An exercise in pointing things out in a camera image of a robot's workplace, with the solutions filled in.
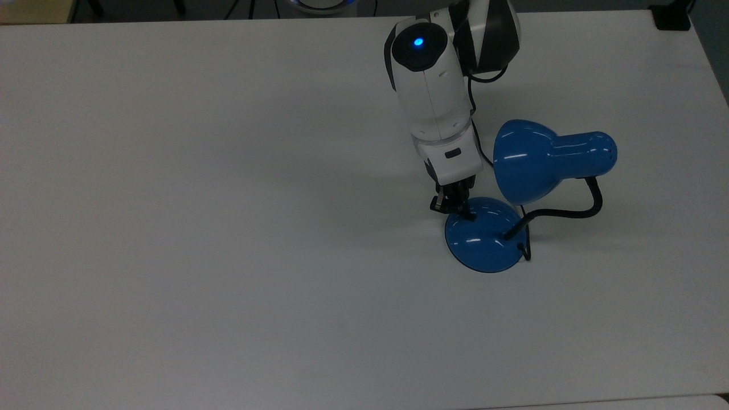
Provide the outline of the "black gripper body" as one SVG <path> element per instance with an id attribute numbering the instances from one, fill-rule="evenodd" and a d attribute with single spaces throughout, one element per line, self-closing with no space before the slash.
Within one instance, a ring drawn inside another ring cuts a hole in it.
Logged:
<path id="1" fill-rule="evenodd" d="M 470 197 L 470 189 L 474 184 L 476 184 L 474 175 L 446 185 L 436 182 L 436 195 L 430 202 L 430 210 L 441 214 L 457 214 L 458 198 L 466 195 Z"/>

